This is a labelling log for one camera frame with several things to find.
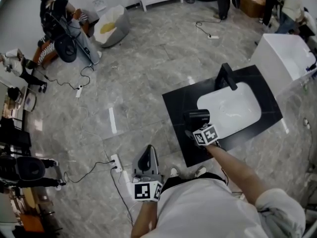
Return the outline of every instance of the power strip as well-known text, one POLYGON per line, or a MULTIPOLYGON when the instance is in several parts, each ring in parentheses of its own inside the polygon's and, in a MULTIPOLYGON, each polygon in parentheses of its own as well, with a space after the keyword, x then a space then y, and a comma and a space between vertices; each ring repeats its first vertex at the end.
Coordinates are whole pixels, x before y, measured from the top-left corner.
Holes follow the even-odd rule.
POLYGON ((112 166, 117 166, 117 168, 115 169, 115 171, 117 173, 122 172, 122 165, 121 162, 119 160, 119 156, 117 154, 114 154, 111 156, 111 160, 114 160, 114 162, 111 163, 112 166))
POLYGON ((81 95, 81 92, 83 91, 83 86, 82 86, 82 85, 79 85, 78 88, 79 88, 79 89, 77 90, 76 98, 79 98, 80 95, 81 95))

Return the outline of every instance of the sleeve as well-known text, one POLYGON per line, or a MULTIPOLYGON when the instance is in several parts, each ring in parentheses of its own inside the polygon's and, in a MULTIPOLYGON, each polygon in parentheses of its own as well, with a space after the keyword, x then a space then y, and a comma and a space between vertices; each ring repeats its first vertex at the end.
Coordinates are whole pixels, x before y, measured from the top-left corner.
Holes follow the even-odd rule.
POLYGON ((18 49, 14 49, 5 53, 7 58, 15 58, 18 56, 18 49))
POLYGON ((282 189, 265 191, 256 201, 262 228, 269 238, 298 238, 305 230, 301 205, 282 189))

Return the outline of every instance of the gray tile floor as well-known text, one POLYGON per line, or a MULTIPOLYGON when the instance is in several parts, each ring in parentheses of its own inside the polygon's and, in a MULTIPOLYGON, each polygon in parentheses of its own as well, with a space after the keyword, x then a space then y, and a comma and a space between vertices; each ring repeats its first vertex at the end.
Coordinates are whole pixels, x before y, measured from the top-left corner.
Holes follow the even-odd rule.
MULTIPOLYGON (((46 94, 38 94, 35 110, 27 115, 32 153, 59 160, 61 171, 77 180, 95 162, 106 162, 112 154, 118 154, 125 170, 131 172, 133 158, 152 144, 164 175, 173 165, 186 177, 193 173, 199 165, 186 168, 161 95, 216 76, 223 62, 234 69, 246 66, 255 49, 254 40, 263 33, 255 19, 231 8, 225 22, 204 23, 205 31, 219 36, 207 39, 195 22, 214 21, 211 5, 169 2, 146 13, 140 8, 129 10, 131 33, 120 45, 102 50, 95 71, 85 71, 91 82, 80 99, 69 86, 56 83, 49 84, 46 94)), ((79 75, 82 67, 80 61, 65 64, 57 59, 45 73, 77 86, 88 81, 79 75)), ((298 87, 278 98, 289 134, 279 122, 230 151, 268 184, 281 187, 298 200, 305 192, 311 144, 302 119, 307 117, 313 130, 317 127, 316 92, 312 81, 306 92, 298 87)), ((214 160, 204 165, 222 176, 214 160)), ((98 165, 78 184, 68 183, 61 191, 48 189, 64 237, 129 237, 131 226, 110 168, 98 165)), ((135 220, 140 204, 129 198, 124 179, 117 174, 114 178, 135 220)))

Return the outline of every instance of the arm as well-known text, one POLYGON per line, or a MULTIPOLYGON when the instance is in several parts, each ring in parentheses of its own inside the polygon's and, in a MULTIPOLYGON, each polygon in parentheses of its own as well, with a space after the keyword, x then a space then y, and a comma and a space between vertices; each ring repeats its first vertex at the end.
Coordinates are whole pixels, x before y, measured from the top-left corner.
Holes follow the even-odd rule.
POLYGON ((71 14, 74 14, 76 8, 68 2, 66 5, 66 10, 69 11, 71 14))
POLYGON ((5 56, 7 58, 17 58, 18 55, 19 55, 19 49, 14 49, 5 53, 5 56))
POLYGON ((140 238, 156 228, 158 222, 158 203, 143 203, 137 221, 135 222, 131 238, 140 238))
POLYGON ((245 163, 231 156, 215 145, 206 147, 208 152, 218 161, 228 177, 242 190, 249 203, 255 205, 258 197, 268 187, 258 175, 245 163))

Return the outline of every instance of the person sitting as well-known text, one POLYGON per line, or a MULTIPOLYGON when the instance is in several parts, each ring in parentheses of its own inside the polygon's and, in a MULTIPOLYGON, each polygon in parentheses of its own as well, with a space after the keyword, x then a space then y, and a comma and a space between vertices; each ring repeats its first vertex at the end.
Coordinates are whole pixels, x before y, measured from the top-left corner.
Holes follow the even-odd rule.
POLYGON ((302 0, 284 0, 284 6, 280 15, 280 25, 277 34, 287 34, 296 27, 296 21, 304 18, 302 0))
POLYGON ((75 10, 75 7, 70 4, 68 0, 41 0, 40 17, 42 25, 45 23, 47 12, 53 12, 53 15, 55 17, 57 16, 57 18, 64 17, 66 20, 64 23, 70 35, 80 43, 80 49, 77 49, 79 58, 84 63, 89 60, 90 63, 97 64, 100 61, 102 53, 96 50, 87 35, 81 29, 78 20, 72 17, 75 10))
POLYGON ((0 54, 0 62, 2 62, 6 72, 13 72, 14 75, 23 78, 28 84, 39 85, 39 92, 46 92, 47 83, 26 71, 28 60, 19 49, 0 54))
POLYGON ((56 167, 59 163, 53 159, 37 159, 35 157, 0 156, 0 193, 8 192, 8 187, 55 187, 61 190, 66 183, 60 179, 43 177, 45 169, 56 167))
POLYGON ((299 36, 307 42, 310 36, 317 34, 317 23, 316 20, 311 16, 308 9, 304 7, 305 18, 299 22, 299 36))

